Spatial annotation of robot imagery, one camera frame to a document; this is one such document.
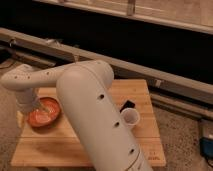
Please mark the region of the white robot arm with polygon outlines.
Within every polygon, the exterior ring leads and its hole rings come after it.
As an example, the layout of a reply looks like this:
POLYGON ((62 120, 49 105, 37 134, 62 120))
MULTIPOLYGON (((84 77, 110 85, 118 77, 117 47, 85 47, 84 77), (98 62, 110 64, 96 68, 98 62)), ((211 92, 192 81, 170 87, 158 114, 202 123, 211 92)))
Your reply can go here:
POLYGON ((113 80, 108 63, 90 60, 40 71, 23 64, 5 73, 1 84, 15 92, 26 113, 39 105, 37 87, 54 86, 96 171, 153 171, 108 93, 113 80))

